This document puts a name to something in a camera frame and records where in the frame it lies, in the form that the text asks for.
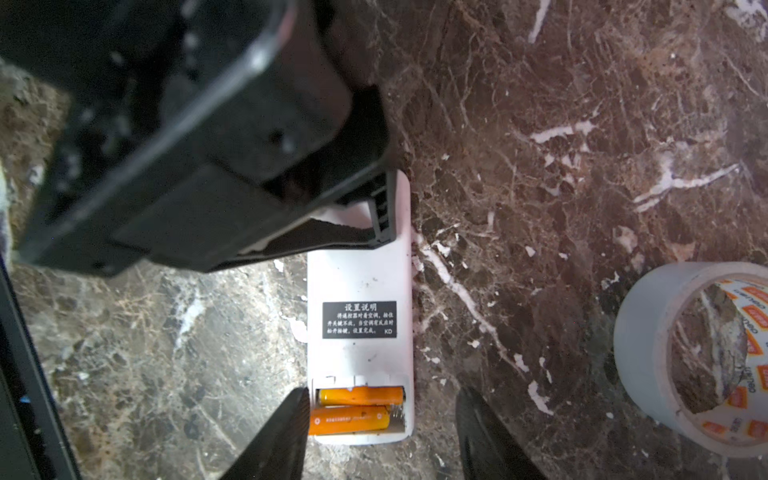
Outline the white red remote control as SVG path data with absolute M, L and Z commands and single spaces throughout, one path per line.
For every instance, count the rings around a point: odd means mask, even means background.
M 320 389 L 397 387 L 405 401 L 385 431 L 311 436 L 326 445 L 378 445 L 415 427 L 410 182 L 397 175 L 395 240 L 374 250 L 309 253 L 307 372 L 311 412 Z

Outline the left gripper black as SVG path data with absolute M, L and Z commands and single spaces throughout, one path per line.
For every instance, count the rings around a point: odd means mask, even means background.
M 354 50 L 334 1 L 5 1 L 3 59 L 73 104 L 18 251 L 114 276 L 321 246 Z

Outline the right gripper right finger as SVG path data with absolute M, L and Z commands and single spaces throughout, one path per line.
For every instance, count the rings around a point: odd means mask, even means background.
M 455 418 L 465 479 L 546 478 L 477 390 L 461 388 Z

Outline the orange battery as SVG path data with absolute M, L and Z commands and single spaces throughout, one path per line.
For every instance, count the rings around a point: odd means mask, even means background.
M 404 389 L 400 386 L 320 389 L 316 394 L 322 406 L 399 406 L 405 401 Z
M 311 412 L 310 436 L 348 435 L 387 430 L 395 416 L 385 406 L 323 407 Z

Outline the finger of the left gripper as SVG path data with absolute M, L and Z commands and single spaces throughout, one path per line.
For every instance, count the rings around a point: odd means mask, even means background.
M 381 91 L 353 94 L 338 135 L 266 182 L 280 210 L 257 227 L 261 237 L 215 266 L 232 269 L 315 250 L 370 250 L 396 236 L 397 171 Z

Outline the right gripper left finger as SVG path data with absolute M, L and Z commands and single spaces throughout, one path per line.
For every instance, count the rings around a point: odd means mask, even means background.
M 301 479 L 309 423 L 309 390 L 295 388 L 221 479 Z

